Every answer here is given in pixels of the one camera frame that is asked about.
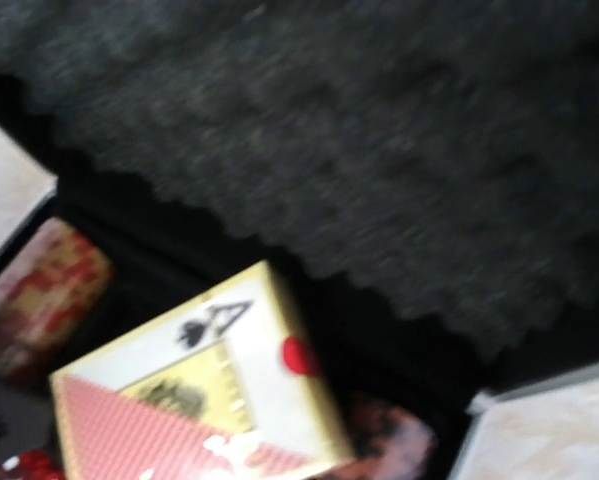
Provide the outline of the aluminium poker case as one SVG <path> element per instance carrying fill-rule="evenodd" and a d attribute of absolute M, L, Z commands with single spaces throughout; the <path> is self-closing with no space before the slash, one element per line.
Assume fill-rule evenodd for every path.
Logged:
<path fill-rule="evenodd" d="M 0 123 L 117 263 L 63 366 L 260 260 L 425 479 L 599 479 L 599 1 L 0 1 Z"/>

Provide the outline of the red playing card deck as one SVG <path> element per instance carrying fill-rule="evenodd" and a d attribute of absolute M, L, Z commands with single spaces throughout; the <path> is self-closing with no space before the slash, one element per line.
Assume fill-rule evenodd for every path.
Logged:
<path fill-rule="evenodd" d="M 353 459 L 300 313 L 266 262 L 51 385 L 70 479 L 311 479 Z"/>

